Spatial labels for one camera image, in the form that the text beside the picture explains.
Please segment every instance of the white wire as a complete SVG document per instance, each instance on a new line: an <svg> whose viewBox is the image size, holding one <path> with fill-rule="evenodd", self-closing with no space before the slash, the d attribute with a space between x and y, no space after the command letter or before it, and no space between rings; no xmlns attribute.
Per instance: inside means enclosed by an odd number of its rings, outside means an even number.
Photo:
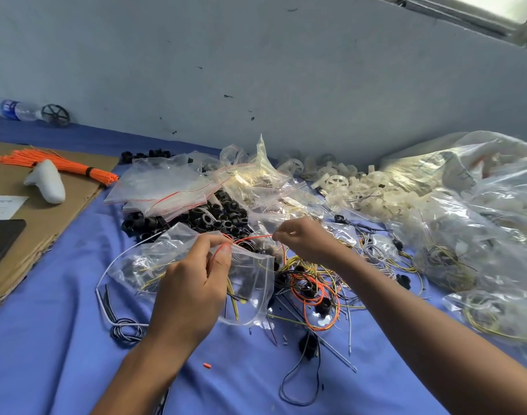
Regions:
<svg viewBox="0 0 527 415"><path fill-rule="evenodd" d="M340 290L342 291L342 295L347 297L346 294L344 294L344 287L342 286L342 283L340 284ZM347 307L346 311L348 312L348 323L350 324L350 329L348 330L348 355L350 356L352 355L352 316L350 314L350 307Z"/></svg>
<svg viewBox="0 0 527 415"><path fill-rule="evenodd" d="M131 247L129 247L126 251L124 252L121 252L119 255L117 255L117 257L112 261L112 263L110 263L108 265L108 267L106 268L106 270L104 271L104 273L102 274L102 276L100 277L100 280L98 281L98 284L96 284L96 288L94 289L94 292L96 293L96 297L98 298L98 304L100 305L100 309L102 310L102 313L104 314L104 316L106 317L106 320L107 322L111 325L111 326L119 326L119 327L123 327L123 326L131 326L131 327L135 327L135 326L138 326L138 327L144 327L146 328L148 326L148 324L146 323L114 323L111 321L111 319L109 318L108 316L108 313L106 312L106 307L104 306L104 303L103 303L103 300L102 300L102 296L100 294L100 285L102 283L102 280L104 279L104 277L106 276L106 274L108 273L109 269L112 267L112 265L115 263L115 261L119 258L121 258L121 256L123 256L124 254L126 254L128 251L130 251L132 248L138 246L139 244L143 244L144 242L147 242L149 241L150 239L156 237L156 236L159 236L161 233L158 232L156 233L155 235L153 236L150 236L148 237L146 240L142 240L142 242L138 242L137 244L134 244L132 245Z"/></svg>
<svg viewBox="0 0 527 415"><path fill-rule="evenodd" d="M302 318L297 315L295 312L293 312L292 310L290 310L290 308L284 303L283 300L281 300L280 297L277 297L277 300L283 305L284 308L286 308L288 310L288 312L290 314L292 314L296 320L302 322L305 324L305 322L302 320ZM350 360L348 360L344 355L342 355L341 353L339 353L335 347L333 347L332 345L329 344L329 342L325 341L321 336L315 334L315 336L317 336L317 339L319 339L319 342L321 342L326 348L329 349L329 351L331 351L334 355L336 355L336 357L338 359L340 359L344 364L346 364L348 367L350 367L352 369L352 371L354 371L355 373L357 373L357 368L350 362Z"/></svg>

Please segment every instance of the white game controller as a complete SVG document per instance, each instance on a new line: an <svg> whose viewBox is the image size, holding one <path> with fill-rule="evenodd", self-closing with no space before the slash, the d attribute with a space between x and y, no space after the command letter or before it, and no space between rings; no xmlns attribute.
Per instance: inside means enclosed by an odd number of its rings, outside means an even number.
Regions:
<svg viewBox="0 0 527 415"><path fill-rule="evenodd" d="M36 185L49 203L65 201L65 188L56 166L50 160L38 163L24 181L26 186Z"/></svg>

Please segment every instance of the bundle of orange wires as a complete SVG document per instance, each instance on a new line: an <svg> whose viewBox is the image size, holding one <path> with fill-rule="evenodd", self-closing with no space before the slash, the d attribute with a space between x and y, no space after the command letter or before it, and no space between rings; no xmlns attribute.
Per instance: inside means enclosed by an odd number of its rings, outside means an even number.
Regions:
<svg viewBox="0 0 527 415"><path fill-rule="evenodd" d="M0 163L13 164L15 166L23 167L34 167L44 160L51 160L56 168L60 171L68 171L71 173L85 175L103 183L105 186L108 186L119 179L119 176L116 174L105 170L96 169L94 167L88 167L75 161L67 160L55 151L50 151L52 154L46 153L37 148L14 150L10 155L0 156Z"/></svg>

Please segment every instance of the blue fabric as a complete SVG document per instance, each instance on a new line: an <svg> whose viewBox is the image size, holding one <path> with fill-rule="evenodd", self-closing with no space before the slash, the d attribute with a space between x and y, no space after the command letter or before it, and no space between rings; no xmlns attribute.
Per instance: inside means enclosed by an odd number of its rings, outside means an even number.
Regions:
<svg viewBox="0 0 527 415"><path fill-rule="evenodd" d="M174 153L217 150L97 128L46 128L0 119L0 141L79 152L119 155L164 148ZM117 166L122 173L125 167ZM0 308L0 414L87 414L112 379L127 349L109 336L94 287L115 256L133 243L119 229L117 206L98 196L33 267ZM412 289L419 283L414 276ZM107 280L117 317L149 320L150 309L113 280ZM441 293L425 296L442 308ZM274 310L284 313L280 304ZM307 408L281 401L284 375L300 357L301 328L273 321L269 330L218 324L194 352L173 384L166 414L360 414L439 415L446 411L412 374L367 311L352 311L353 373L322 348L324 390ZM342 316L323 334L348 356L348 323ZM282 336L288 345L282 344ZM203 368L211 363L211 370ZM286 384L287 394L305 401L315 390L317 360L304 360Z"/></svg>

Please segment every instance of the cardboard sheet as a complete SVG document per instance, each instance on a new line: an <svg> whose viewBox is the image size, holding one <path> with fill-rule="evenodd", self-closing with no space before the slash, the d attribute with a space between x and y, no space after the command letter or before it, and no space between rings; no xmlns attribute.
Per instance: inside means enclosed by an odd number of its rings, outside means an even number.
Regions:
<svg viewBox="0 0 527 415"><path fill-rule="evenodd" d="M0 143L0 155L27 146ZM57 151L68 160L111 171L119 159L97 154ZM25 278L75 216L101 191L100 183L81 175L61 172L66 200L59 205L47 203L36 186L24 186L29 167L0 164L0 195L28 196L13 219L22 218L27 227L0 261L0 304Z"/></svg>

